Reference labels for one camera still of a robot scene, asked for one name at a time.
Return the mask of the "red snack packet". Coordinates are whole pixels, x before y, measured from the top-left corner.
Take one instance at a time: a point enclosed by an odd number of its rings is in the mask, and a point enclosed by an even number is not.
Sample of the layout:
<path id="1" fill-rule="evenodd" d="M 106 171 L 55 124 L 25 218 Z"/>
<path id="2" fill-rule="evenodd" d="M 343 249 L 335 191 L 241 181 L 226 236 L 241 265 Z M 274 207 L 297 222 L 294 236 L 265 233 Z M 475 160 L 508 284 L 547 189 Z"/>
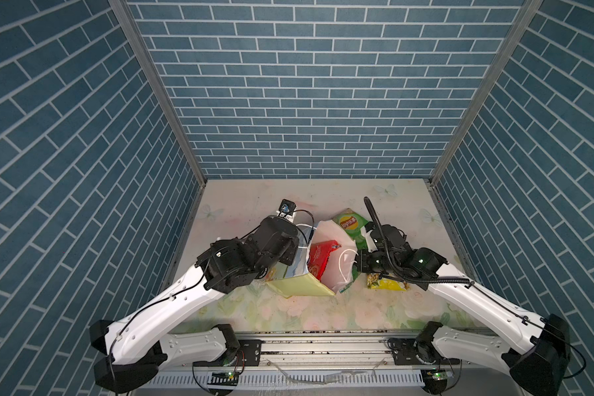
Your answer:
<path id="1" fill-rule="evenodd" d="M 341 245 L 335 240 L 320 242 L 311 246 L 308 269 L 310 274 L 318 281 L 322 280 L 331 254 L 337 251 L 340 247 Z"/>

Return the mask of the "floral paper gift bag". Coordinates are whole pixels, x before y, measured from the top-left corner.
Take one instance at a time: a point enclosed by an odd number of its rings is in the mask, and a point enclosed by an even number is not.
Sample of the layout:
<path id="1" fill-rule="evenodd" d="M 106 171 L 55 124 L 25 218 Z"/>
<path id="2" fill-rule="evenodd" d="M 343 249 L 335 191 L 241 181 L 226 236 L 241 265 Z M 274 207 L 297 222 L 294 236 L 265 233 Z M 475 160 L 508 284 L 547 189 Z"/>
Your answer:
<path id="1" fill-rule="evenodd" d="M 285 298 L 333 296 L 349 286 L 354 280 L 355 241 L 332 220 L 298 228 L 295 255 L 272 267 L 264 278 L 266 284 Z"/>

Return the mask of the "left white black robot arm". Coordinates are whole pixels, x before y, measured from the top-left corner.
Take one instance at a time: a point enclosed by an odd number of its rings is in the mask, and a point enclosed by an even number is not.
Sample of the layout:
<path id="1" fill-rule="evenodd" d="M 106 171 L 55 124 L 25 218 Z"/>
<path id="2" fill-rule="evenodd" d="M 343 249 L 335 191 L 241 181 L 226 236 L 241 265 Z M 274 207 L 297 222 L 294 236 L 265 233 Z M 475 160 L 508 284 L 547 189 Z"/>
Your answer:
<path id="1" fill-rule="evenodd" d="M 262 279 L 277 263 L 292 262 L 311 235 L 290 219 L 270 215 L 242 238 L 212 242 L 193 267 L 134 313 L 93 323 L 90 342 L 104 356 L 93 368 L 96 384 L 126 394 L 168 367 L 236 362 L 242 351 L 230 325 L 184 334 L 173 333 L 174 328 L 211 302 Z"/>

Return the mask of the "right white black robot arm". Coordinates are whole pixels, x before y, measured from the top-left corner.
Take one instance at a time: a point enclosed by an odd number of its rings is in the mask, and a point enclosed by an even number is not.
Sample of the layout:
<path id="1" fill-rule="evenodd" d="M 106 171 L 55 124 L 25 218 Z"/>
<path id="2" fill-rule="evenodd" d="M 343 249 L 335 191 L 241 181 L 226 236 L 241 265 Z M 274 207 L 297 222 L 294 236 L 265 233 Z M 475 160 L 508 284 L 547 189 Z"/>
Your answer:
<path id="1" fill-rule="evenodd" d="M 414 341 L 427 365 L 457 359 L 510 376 L 531 395 L 556 395 L 571 360 L 568 323 L 544 318 L 496 295 L 429 248 L 413 249 L 396 227 L 369 222 L 360 272 L 404 281 L 441 297 L 493 331 L 493 336 L 455 330 L 431 321 Z"/>

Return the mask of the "yellow green snack packet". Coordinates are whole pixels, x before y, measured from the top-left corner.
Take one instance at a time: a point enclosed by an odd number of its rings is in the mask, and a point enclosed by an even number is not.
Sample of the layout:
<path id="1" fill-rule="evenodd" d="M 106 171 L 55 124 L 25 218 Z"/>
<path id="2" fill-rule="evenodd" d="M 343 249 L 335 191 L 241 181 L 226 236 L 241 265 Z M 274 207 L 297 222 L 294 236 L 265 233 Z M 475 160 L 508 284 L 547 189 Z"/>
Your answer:
<path id="1" fill-rule="evenodd" d="M 409 285 L 404 281 L 391 280 L 381 274 L 368 274 L 367 287 L 371 290 L 407 291 Z"/>

